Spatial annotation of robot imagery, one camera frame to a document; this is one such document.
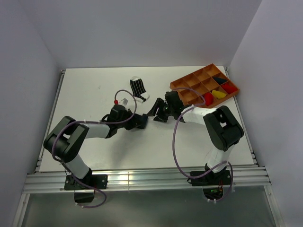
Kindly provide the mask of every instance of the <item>wall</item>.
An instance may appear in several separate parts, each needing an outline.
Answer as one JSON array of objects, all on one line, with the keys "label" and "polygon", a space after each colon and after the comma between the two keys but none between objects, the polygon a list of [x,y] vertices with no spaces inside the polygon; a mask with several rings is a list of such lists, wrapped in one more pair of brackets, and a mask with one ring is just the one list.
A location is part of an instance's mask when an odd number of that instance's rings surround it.
[{"label": "wall", "polygon": [[62,68],[229,65],[261,0],[19,0]]},{"label": "wall", "polygon": [[263,0],[230,65],[259,162],[288,226],[303,225],[303,2]]},{"label": "wall", "polygon": [[59,70],[16,0],[0,0],[1,226],[11,225],[36,166]]}]

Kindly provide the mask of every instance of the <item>sock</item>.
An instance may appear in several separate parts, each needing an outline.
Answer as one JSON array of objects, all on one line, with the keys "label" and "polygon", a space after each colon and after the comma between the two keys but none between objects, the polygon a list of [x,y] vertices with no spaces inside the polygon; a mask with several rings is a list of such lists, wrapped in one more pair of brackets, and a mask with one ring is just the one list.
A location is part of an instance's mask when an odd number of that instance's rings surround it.
[{"label": "sock", "polygon": [[130,84],[133,95],[136,97],[138,102],[143,103],[150,97],[144,88],[142,79],[139,77],[132,77],[130,79]]}]

